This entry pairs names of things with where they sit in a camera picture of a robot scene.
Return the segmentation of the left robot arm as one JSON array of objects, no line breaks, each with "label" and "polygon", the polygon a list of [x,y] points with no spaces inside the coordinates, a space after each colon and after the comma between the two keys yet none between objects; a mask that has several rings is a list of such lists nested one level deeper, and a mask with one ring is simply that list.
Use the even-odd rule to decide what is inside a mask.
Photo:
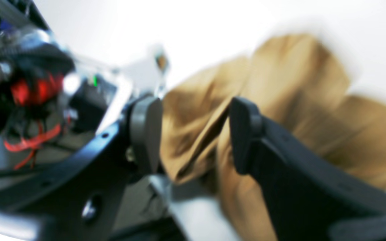
[{"label": "left robot arm", "polygon": [[118,84],[60,43],[33,0],[0,0],[0,189],[57,166],[114,122]]}]

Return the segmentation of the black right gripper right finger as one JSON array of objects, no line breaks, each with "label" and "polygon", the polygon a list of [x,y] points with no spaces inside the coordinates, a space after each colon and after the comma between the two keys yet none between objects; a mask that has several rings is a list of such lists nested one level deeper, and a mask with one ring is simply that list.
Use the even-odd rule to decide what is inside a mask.
[{"label": "black right gripper right finger", "polygon": [[236,171],[260,186],[279,241],[386,241],[386,193],[306,148],[256,104],[229,106]]}]

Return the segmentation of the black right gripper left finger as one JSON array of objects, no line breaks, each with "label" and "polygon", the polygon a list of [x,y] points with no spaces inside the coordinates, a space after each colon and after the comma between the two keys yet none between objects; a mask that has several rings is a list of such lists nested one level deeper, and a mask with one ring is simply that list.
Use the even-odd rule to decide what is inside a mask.
[{"label": "black right gripper left finger", "polygon": [[162,102],[147,96],[61,163],[0,191],[0,238],[102,241],[113,227],[134,174],[159,163]]}]

